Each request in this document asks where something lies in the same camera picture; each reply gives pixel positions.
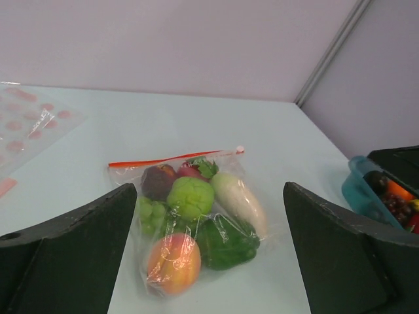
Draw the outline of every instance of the red zipper seal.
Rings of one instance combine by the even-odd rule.
[[[209,152],[195,152],[193,154],[186,154],[186,155],[180,155],[176,157],[157,159],[157,160],[143,160],[143,161],[138,161],[138,162],[111,162],[110,164],[108,164],[108,167],[109,168],[129,168],[129,167],[152,166],[155,164],[160,164],[162,162],[168,162],[170,160],[189,159],[189,158],[199,157],[199,156],[208,155],[208,154],[215,154],[217,152],[223,152],[223,150],[211,150]],[[239,146],[237,147],[236,151],[228,150],[226,151],[226,154],[223,154],[222,156],[228,156],[228,155],[233,155],[233,154],[239,155],[243,153],[244,153],[244,147]]]

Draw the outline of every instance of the plastic bag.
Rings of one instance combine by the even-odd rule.
[[[0,85],[0,180],[83,120],[76,110],[31,88]]]
[[[130,234],[147,292],[182,293],[205,270],[252,261],[271,236],[266,213],[244,182],[237,158],[243,151],[109,164],[114,183],[137,188]]]

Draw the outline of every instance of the white table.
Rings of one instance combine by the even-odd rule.
[[[310,312],[282,189],[295,181],[346,206],[340,186],[347,159],[292,103],[37,88],[88,115],[88,120],[11,177],[18,186],[0,199],[0,234],[84,205],[113,188],[108,162],[246,148],[242,165],[281,218],[279,245],[266,255],[201,281],[171,300],[144,295],[134,280],[128,239],[110,314],[307,314]]]

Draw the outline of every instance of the purple wall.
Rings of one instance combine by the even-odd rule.
[[[294,101],[354,4],[3,1],[0,71],[27,84]]]
[[[419,1],[377,0],[303,107],[347,157],[419,145]]]

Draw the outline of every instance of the clear plastic sheet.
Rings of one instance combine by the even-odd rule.
[[[83,120],[81,113],[47,95],[0,85],[0,180]]]

